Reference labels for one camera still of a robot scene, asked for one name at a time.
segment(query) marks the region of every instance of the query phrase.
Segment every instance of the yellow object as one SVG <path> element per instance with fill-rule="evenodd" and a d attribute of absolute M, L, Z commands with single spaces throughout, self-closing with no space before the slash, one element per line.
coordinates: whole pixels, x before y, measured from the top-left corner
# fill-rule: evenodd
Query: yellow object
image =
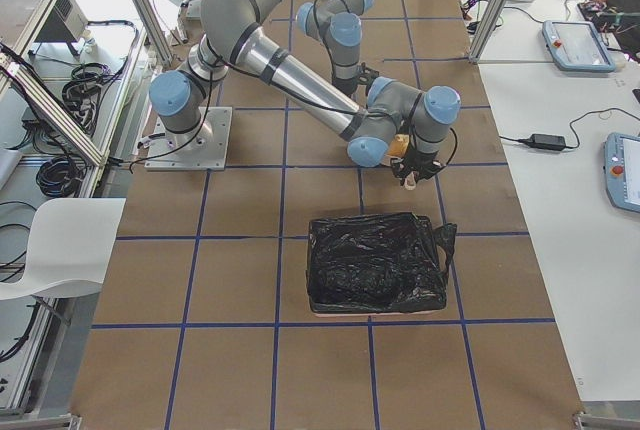
<path fill-rule="evenodd" d="M 387 155 L 390 157 L 402 158 L 407 153 L 409 146 L 409 135 L 396 135 L 389 144 Z"/>

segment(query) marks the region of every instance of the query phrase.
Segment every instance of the floor grid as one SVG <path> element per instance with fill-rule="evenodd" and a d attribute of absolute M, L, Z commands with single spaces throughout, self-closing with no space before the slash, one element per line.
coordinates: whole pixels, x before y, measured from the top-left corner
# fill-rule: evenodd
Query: floor grid
<path fill-rule="evenodd" d="M 304 1 L 265 31 L 327 78 L 293 23 Z M 379 11 L 396 17 L 363 18 L 362 58 L 460 91 L 452 165 L 407 192 L 230 72 L 216 95 L 235 107 L 227 169 L 136 169 L 72 401 L 88 430 L 571 428 L 580 402 L 457 0 L 392 1 Z M 396 211 L 458 224 L 447 308 L 314 316 L 309 220 Z"/>

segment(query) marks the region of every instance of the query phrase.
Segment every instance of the black cable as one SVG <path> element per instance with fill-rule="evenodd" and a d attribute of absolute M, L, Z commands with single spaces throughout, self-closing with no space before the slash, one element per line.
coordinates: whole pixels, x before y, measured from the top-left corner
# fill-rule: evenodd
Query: black cable
<path fill-rule="evenodd" d="M 111 69 L 102 63 L 83 63 L 73 68 L 71 80 L 62 87 L 62 101 L 84 133 L 95 133 L 102 86 L 111 78 Z"/>
<path fill-rule="evenodd" d="M 160 20 L 160 22 L 162 22 L 162 24 L 166 27 L 166 29 L 169 31 L 169 33 L 171 34 L 171 36 L 175 39 L 176 42 L 178 42 L 176 44 L 177 45 L 181 45 L 181 40 L 179 37 L 176 36 L 175 33 L 173 33 L 173 30 L 171 30 L 171 28 L 169 27 L 169 25 L 167 25 L 167 22 L 164 21 L 164 19 L 162 18 L 162 16 L 160 15 L 160 12 L 158 12 L 158 8 L 156 7 L 156 0 L 151 0 L 151 4 L 153 5 L 153 10 L 154 12 L 156 12 L 156 15 L 158 16 L 158 20 Z"/>
<path fill-rule="evenodd" d="M 36 183 L 44 195 L 51 198 L 77 196 L 84 173 L 73 158 L 55 157 L 44 163 L 36 174 Z"/>
<path fill-rule="evenodd" d="M 140 31 L 138 30 L 138 27 L 135 25 L 135 23 L 131 22 L 130 20 L 89 21 L 87 25 L 94 25 L 94 26 L 126 25 L 128 27 L 133 28 L 133 31 L 134 31 L 133 39 L 131 40 L 131 44 L 129 45 L 129 52 L 127 53 L 127 56 L 124 58 L 122 65 L 118 70 L 116 70 L 113 73 L 110 79 L 107 79 L 105 82 L 103 82 L 104 87 L 102 89 L 100 97 L 98 98 L 98 102 L 96 103 L 96 107 L 97 107 L 96 112 L 99 113 L 100 108 L 102 107 L 102 103 L 104 102 L 104 99 L 107 95 L 107 92 L 109 91 L 111 86 L 115 83 L 115 81 L 122 76 L 122 73 L 124 72 L 124 69 L 127 66 L 127 63 L 129 63 L 129 56 L 131 55 L 131 52 L 133 51 L 133 47 L 136 44 L 138 37 L 140 36 Z"/>
<path fill-rule="evenodd" d="M 321 30 L 320 28 L 320 23 L 318 21 L 318 2 L 320 0 L 314 0 L 313 2 L 313 20 L 314 23 L 316 25 L 316 29 L 318 31 L 318 35 L 320 36 L 320 39 L 322 40 L 322 45 L 325 48 L 325 51 L 327 52 L 327 55 L 329 57 L 329 62 L 331 64 L 331 81 L 334 80 L 335 78 L 335 70 L 336 70 L 336 63 L 335 60 L 333 59 L 333 54 L 331 53 L 331 50 L 329 49 L 329 46 L 327 45 L 327 39 L 325 36 L 325 33 Z M 349 5 L 347 5 L 347 3 L 344 0 L 340 0 L 342 2 L 342 4 L 345 7 L 345 10 L 347 11 L 347 13 L 351 13 L 351 10 L 349 9 Z"/>
<path fill-rule="evenodd" d="M 25 207 L 29 207 L 34 212 L 36 211 L 36 207 L 31 205 L 30 203 L 23 202 L 21 200 L 7 200 L 6 202 L 0 202 L 0 206 L 4 206 L 4 205 L 22 205 L 22 206 L 25 206 Z M 27 230 L 27 232 L 31 231 L 30 227 L 28 227 L 27 225 L 21 224 L 21 223 L 5 224 L 5 225 L 0 226 L 0 230 L 2 230 L 4 228 L 12 228 L 12 227 L 23 228 L 23 229 Z M 24 257 L 26 254 L 27 254 L 27 251 L 25 250 L 20 255 L 18 255 L 17 257 L 11 259 L 9 262 L 0 264 L 0 269 L 5 269 L 5 268 L 10 267 L 11 265 L 15 264 L 18 260 L 20 260 L 22 257 Z M 8 277 L 5 277 L 4 279 L 0 280 L 0 283 L 5 283 L 5 282 L 11 280 L 13 277 L 18 275 L 22 270 L 24 270 L 24 265 L 21 265 L 20 267 L 18 267 Z"/>
<path fill-rule="evenodd" d="M 27 341 L 29 340 L 29 337 L 31 336 L 31 331 L 33 330 L 33 326 L 36 323 L 36 317 L 38 316 L 38 310 L 40 309 L 40 304 L 36 302 L 33 305 L 27 305 L 27 306 L 33 307 L 33 310 L 31 312 L 31 318 L 29 318 L 29 323 L 27 324 L 27 328 L 25 329 L 22 336 L 16 339 L 16 343 L 14 343 L 9 350 L 7 350 L 6 352 L 0 351 L 0 363 L 4 363 L 12 359 L 13 357 L 15 357 L 20 352 L 20 350 L 22 350 L 22 347 L 24 347 L 25 343 L 27 343 Z"/>
<path fill-rule="evenodd" d="M 533 20 L 536 23 L 540 23 L 543 24 L 544 22 L 542 20 L 538 20 L 537 18 L 535 18 L 533 15 L 531 15 L 529 12 L 527 12 L 526 10 L 523 10 L 520 7 L 503 7 L 503 8 L 508 8 L 510 10 L 518 10 L 519 12 L 524 13 L 527 17 L 529 17 L 531 20 Z"/>
<path fill-rule="evenodd" d="M 565 10 L 565 20 L 569 20 L 571 18 L 571 9 L 569 8 L 569 0 L 564 0 L 564 10 Z"/>
<path fill-rule="evenodd" d="M 77 63 L 71 63 L 71 62 L 67 62 L 65 60 L 58 60 L 57 58 L 49 57 L 47 55 L 42 55 L 41 53 L 38 53 L 38 51 L 35 51 L 33 53 L 33 56 L 37 57 L 37 58 L 41 58 L 43 60 L 49 60 L 51 62 L 56 62 L 56 63 L 60 63 L 62 65 L 67 65 L 68 67 L 75 67 L 76 65 L 78 65 Z"/>
<path fill-rule="evenodd" d="M 36 72 L 35 68 L 33 68 L 33 65 L 31 65 L 31 63 L 29 63 L 28 61 L 26 61 L 24 58 L 22 58 L 21 55 L 19 55 L 18 53 L 16 53 L 15 51 L 13 51 L 10 47 L 0 43 L 0 52 L 2 53 L 6 53 L 7 55 L 9 55 L 13 61 L 19 63 L 21 66 L 23 66 L 27 72 L 29 72 L 29 74 L 38 82 L 38 84 L 40 84 L 41 89 L 47 94 L 49 95 L 50 98 L 52 98 L 58 105 L 60 105 L 60 107 L 62 107 L 65 110 L 68 110 L 64 104 L 64 102 L 62 102 L 56 94 L 54 94 L 49 87 L 46 86 L 46 84 L 44 83 L 44 81 L 42 80 L 42 78 L 40 78 L 40 75 L 38 75 L 38 72 Z M 6 73 L 6 69 L 3 67 L 0 67 L 3 70 L 3 73 L 5 75 L 8 76 L 8 78 L 10 80 L 12 80 L 13 82 L 16 83 L 20 83 L 16 80 L 15 77 L 13 77 L 13 75 L 8 75 Z"/>
<path fill-rule="evenodd" d="M 451 160 L 453 160 L 453 157 L 455 157 L 456 152 L 458 151 L 458 134 L 453 129 L 453 127 L 449 127 L 449 130 L 453 134 L 453 150 L 451 150 L 451 155 L 449 155 L 449 158 L 444 164 L 445 167 L 451 163 Z"/>
<path fill-rule="evenodd" d="M 247 72 L 246 70 L 243 70 L 243 69 L 241 69 L 239 67 L 236 67 L 232 63 L 227 62 L 226 60 L 224 60 L 222 55 L 218 55 L 217 53 L 213 52 L 213 56 L 216 57 L 220 62 L 224 63 L 231 70 L 234 70 L 234 71 L 238 72 L 241 75 L 246 75 L 247 77 L 251 77 L 251 78 L 255 78 L 255 79 L 259 79 L 260 78 L 260 75 L 258 75 L 256 73 Z M 284 85 L 281 85 L 281 84 L 279 84 L 277 82 L 272 81 L 270 83 L 270 85 L 282 90 L 285 94 L 289 95 L 290 97 L 292 97 L 292 98 L 294 98 L 296 100 L 300 100 L 302 103 L 306 103 L 307 105 L 310 105 L 312 107 L 319 108 L 320 110 L 326 110 L 328 112 L 334 112 L 334 113 L 341 113 L 343 115 L 351 115 L 351 116 L 357 115 L 357 112 L 350 112 L 348 110 L 340 110 L 338 108 L 328 107 L 326 105 L 322 105 L 321 103 L 317 103 L 317 102 L 314 102 L 312 100 L 309 100 L 308 98 L 304 97 L 303 95 L 300 95 L 296 91 L 291 90 L 290 88 L 287 88 Z M 390 118 L 390 119 L 393 120 L 393 117 L 391 115 L 389 115 L 388 113 L 385 113 L 385 112 L 370 112 L 368 115 L 370 115 L 372 117 Z"/>
<path fill-rule="evenodd" d="M 209 73 L 209 96 L 207 97 L 207 105 L 205 107 L 206 109 L 204 111 L 204 114 L 202 115 L 202 121 L 200 122 L 200 126 L 198 127 L 198 130 L 193 134 L 193 136 L 189 140 L 187 140 L 185 143 L 183 143 L 179 147 L 174 148 L 173 150 L 171 150 L 169 152 L 161 153 L 160 155 L 154 155 L 153 157 L 138 158 L 136 160 L 133 160 L 132 162 L 122 162 L 122 163 L 128 163 L 129 164 L 129 172 L 133 173 L 133 166 L 134 165 L 140 164 L 142 162 L 146 162 L 147 160 L 153 160 L 155 158 L 166 157 L 167 155 L 171 155 L 173 153 L 176 153 L 178 150 L 183 149 L 184 147 L 189 145 L 191 142 L 193 142 L 196 139 L 196 137 L 200 134 L 200 132 L 202 131 L 202 127 L 204 126 L 204 123 L 207 120 L 207 115 L 209 114 L 209 105 L 211 105 L 211 94 L 212 93 L 213 93 L 213 72 L 210 72 Z"/>
<path fill-rule="evenodd" d="M 136 148 L 138 148 L 138 150 L 139 150 L 139 149 L 141 149 L 142 147 L 145 146 L 146 142 L 143 142 L 143 140 L 148 140 L 149 142 L 151 142 L 152 140 L 157 140 L 157 139 L 165 137 L 165 136 L 166 136 L 166 134 L 164 132 L 162 132 L 162 133 L 152 133 L 150 135 L 146 135 L 146 136 L 142 137 L 140 139 L 140 141 L 136 144 Z"/>
<path fill-rule="evenodd" d="M 578 135 L 578 132 L 576 132 L 576 129 L 573 126 L 574 123 L 579 122 L 580 120 L 582 120 L 583 118 L 585 118 L 585 117 L 587 117 L 589 115 L 602 115 L 604 113 L 611 113 L 611 112 L 621 112 L 621 113 L 633 118 L 634 120 L 637 120 L 637 121 L 640 122 L 640 117 L 637 117 L 636 115 L 634 115 L 634 114 L 632 114 L 630 112 L 627 112 L 626 110 L 623 110 L 623 109 L 618 108 L 618 107 L 610 107 L 610 108 L 605 108 L 604 110 L 593 110 L 593 111 L 590 111 L 590 112 L 583 113 L 579 117 L 574 118 L 573 120 L 571 120 L 569 122 L 569 129 L 571 130 L 571 132 L 573 133 L 574 137 L 576 138 L 576 145 L 574 145 L 574 146 L 565 145 L 563 148 L 558 148 L 557 150 L 564 150 L 564 149 L 576 150 L 577 148 L 580 147 L 580 144 L 581 144 L 580 136 Z M 509 141 L 509 142 L 522 143 L 522 144 L 525 144 L 525 145 L 532 146 L 530 139 L 511 138 L 511 137 L 504 137 L 502 135 L 499 135 L 499 137 L 502 140 L 506 140 L 506 141 Z"/>
<path fill-rule="evenodd" d="M 567 148 L 571 149 L 571 150 L 575 150 L 576 148 L 580 147 L 580 137 L 578 136 L 578 133 L 576 132 L 575 128 L 573 127 L 574 123 L 582 120 L 583 118 L 585 118 L 585 117 L 587 117 L 589 115 L 601 115 L 603 113 L 614 112 L 614 111 L 615 112 L 624 113 L 625 115 L 627 115 L 627 116 L 629 116 L 629 117 L 631 117 L 631 118 L 633 118 L 633 119 L 635 119 L 635 120 L 640 122 L 640 117 L 636 117 L 634 114 L 629 113 L 626 110 L 623 110 L 623 109 L 618 108 L 618 107 L 611 107 L 611 108 L 606 108 L 604 110 L 594 110 L 594 111 L 591 111 L 591 112 L 586 112 L 586 113 L 580 115 L 578 118 L 575 118 L 575 119 L 573 119 L 573 120 L 571 120 L 569 122 L 569 128 L 573 132 L 573 135 L 576 137 L 576 142 L 577 143 L 576 143 L 575 146 L 573 146 L 573 147 L 567 146 Z"/>
<path fill-rule="evenodd" d="M 18 94 L 27 102 L 27 105 L 33 112 L 35 118 L 40 123 L 41 129 L 46 132 L 45 129 L 48 128 L 48 125 L 38 115 L 38 111 L 35 108 L 35 104 L 31 99 L 31 97 L 26 92 L 26 89 L 24 88 L 24 86 L 13 75 L 11 75 L 4 67 L 0 66 L 0 72 L 3 73 L 7 78 L 9 78 L 9 80 L 11 80 Z M 54 142 L 55 146 L 62 151 L 63 155 L 60 155 L 54 158 L 52 161 L 45 163 L 38 171 L 38 175 L 36 175 L 36 182 L 38 183 L 38 185 L 40 185 L 40 183 L 44 185 L 44 186 L 40 186 L 40 190 L 42 191 L 43 194 L 47 196 L 53 196 L 53 197 L 68 196 L 71 194 L 77 195 L 80 190 L 80 185 L 78 184 L 78 180 L 81 181 L 84 178 L 84 175 L 87 169 L 86 162 L 84 161 L 84 159 L 82 159 L 82 157 L 67 150 L 55 135 L 48 134 L 47 136 Z M 74 159 L 77 159 L 82 163 L 82 168 L 78 166 L 78 163 Z M 53 166 L 54 163 L 56 166 L 55 175 L 52 176 L 49 172 L 53 170 L 50 167 Z M 65 168 L 69 172 L 69 178 L 65 179 L 60 176 L 59 172 L 62 170 L 61 166 L 63 166 L 63 168 Z"/>
<path fill-rule="evenodd" d="M 4 230 L 5 228 L 23 228 L 27 232 L 31 230 L 31 228 L 29 228 L 28 226 L 22 223 L 5 223 L 4 225 L 0 225 L 0 230 Z M 0 264 L 0 269 L 10 267 L 14 263 L 16 263 L 18 260 L 20 260 L 22 257 L 24 257 L 26 254 L 27 254 L 27 251 L 25 250 L 20 255 L 18 255 L 17 257 L 14 257 L 10 261 Z"/>
<path fill-rule="evenodd" d="M 24 148 L 27 145 L 29 145 L 29 143 L 31 143 L 32 138 L 33 138 L 33 130 L 29 128 L 26 130 L 24 137 L 22 138 L 20 143 L 13 145 L 12 147 L 7 147 L 6 150 L 20 150 L 21 148 Z"/>
<path fill-rule="evenodd" d="M 0 202 L 0 207 L 2 205 L 24 205 L 26 207 L 29 207 L 31 210 L 33 210 L 34 212 L 37 210 L 36 207 L 34 207 L 33 205 L 31 205 L 30 203 L 27 202 L 23 202 L 22 200 L 8 200 L 6 202 Z"/>
<path fill-rule="evenodd" d="M 503 137 L 502 135 L 498 135 L 502 140 L 508 140 L 509 142 L 516 142 L 516 143 L 520 143 L 520 139 L 518 138 L 509 138 L 509 137 Z"/>
<path fill-rule="evenodd" d="M 0 283 L 6 283 L 9 280 L 11 280 L 12 278 L 14 278 L 15 276 L 17 276 L 21 271 L 24 270 L 24 264 L 20 265 L 13 273 L 11 273 L 8 277 L 3 278 L 2 280 L 0 280 Z"/>

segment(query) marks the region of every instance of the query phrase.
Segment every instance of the robotic arm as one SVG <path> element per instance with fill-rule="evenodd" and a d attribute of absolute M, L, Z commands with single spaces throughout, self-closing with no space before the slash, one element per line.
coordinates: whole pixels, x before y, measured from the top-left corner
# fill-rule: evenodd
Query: robotic arm
<path fill-rule="evenodd" d="M 409 176 L 419 180 L 435 175 L 441 169 L 435 157 L 460 108 L 458 94 L 448 87 L 424 93 L 379 77 L 371 85 L 368 108 L 360 107 L 348 95 L 357 87 L 362 36 L 358 15 L 373 0 L 316 0 L 298 12 L 298 26 L 331 52 L 334 85 L 264 33 L 262 23 L 281 1 L 202 0 L 205 36 L 180 68 L 160 75 L 150 89 L 151 102 L 174 142 L 189 141 L 203 130 L 198 105 L 232 67 L 278 88 L 349 142 L 347 151 L 356 164 L 378 165 L 402 129 L 412 139 L 405 154 L 394 160 L 396 177 L 404 183 Z M 206 140 L 214 129 L 204 130 L 197 140 Z"/>

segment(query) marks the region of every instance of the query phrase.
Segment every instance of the white chair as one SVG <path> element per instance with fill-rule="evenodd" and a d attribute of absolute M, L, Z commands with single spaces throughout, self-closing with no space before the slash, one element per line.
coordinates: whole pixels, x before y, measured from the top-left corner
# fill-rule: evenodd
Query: white chair
<path fill-rule="evenodd" d="M 0 283 L 0 300 L 28 295 L 68 323 L 43 298 L 97 293 L 107 271 L 124 198 L 58 198 L 35 213 L 22 278 Z"/>

